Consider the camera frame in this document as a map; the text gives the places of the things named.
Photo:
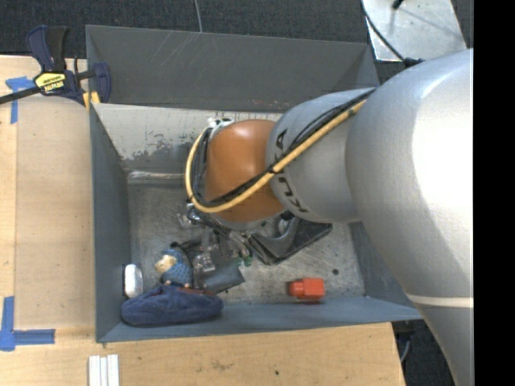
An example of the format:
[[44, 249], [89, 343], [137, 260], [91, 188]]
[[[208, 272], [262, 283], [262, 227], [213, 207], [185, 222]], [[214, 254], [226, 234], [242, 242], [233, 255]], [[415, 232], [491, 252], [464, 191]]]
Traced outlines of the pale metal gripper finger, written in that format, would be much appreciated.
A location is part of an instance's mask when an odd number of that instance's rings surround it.
[[196, 289], [206, 289], [208, 279], [216, 271], [210, 254], [199, 254], [192, 260], [193, 285]]

